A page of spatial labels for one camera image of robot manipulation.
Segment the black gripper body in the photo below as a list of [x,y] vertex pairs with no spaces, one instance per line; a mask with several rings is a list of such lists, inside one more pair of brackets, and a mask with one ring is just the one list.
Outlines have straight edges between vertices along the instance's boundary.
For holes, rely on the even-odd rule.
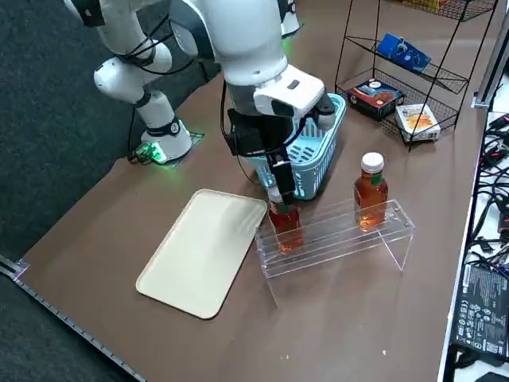
[[276,115],[243,115],[227,111],[231,130],[227,145],[233,155],[245,158],[278,152],[293,132],[293,120]]

